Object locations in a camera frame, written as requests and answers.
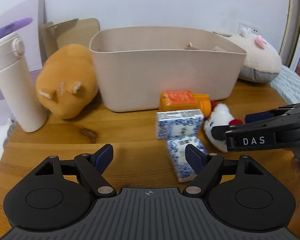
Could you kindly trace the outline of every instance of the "orange bottle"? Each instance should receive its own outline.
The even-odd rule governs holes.
[[[194,94],[191,91],[164,91],[160,95],[159,111],[200,109],[204,117],[211,114],[209,95]]]

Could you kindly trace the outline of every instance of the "light blue fabric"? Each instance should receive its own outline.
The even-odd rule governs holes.
[[[300,77],[288,67],[282,66],[279,75],[269,84],[289,105],[300,103]]]

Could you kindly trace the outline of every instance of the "plush toy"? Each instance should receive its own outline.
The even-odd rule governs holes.
[[[41,104],[61,119],[77,116],[98,92],[91,52],[70,44],[52,54],[36,80]]]
[[[222,152],[227,152],[226,141],[219,141],[212,137],[211,130],[217,125],[235,125],[243,124],[242,121],[235,119],[231,114],[229,108],[225,104],[217,104],[211,102],[212,113],[210,118],[204,123],[204,131],[209,141]]]
[[[261,35],[241,28],[239,34],[221,34],[247,52],[239,78],[247,81],[265,83],[279,75],[282,68],[281,57],[275,48]]]

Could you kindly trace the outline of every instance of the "crosshair logo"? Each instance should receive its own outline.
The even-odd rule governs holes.
[[[152,195],[152,194],[154,194],[155,192],[153,192],[153,191],[151,191],[151,190],[148,190],[148,191],[146,191],[146,192],[144,192],[144,194],[146,194],[146,195],[148,195],[148,196],[150,196],[150,195]]]

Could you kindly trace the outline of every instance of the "white water bottle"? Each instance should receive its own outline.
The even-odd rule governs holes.
[[[34,132],[46,122],[47,112],[37,98],[24,52],[16,32],[0,39],[0,90],[21,128]]]

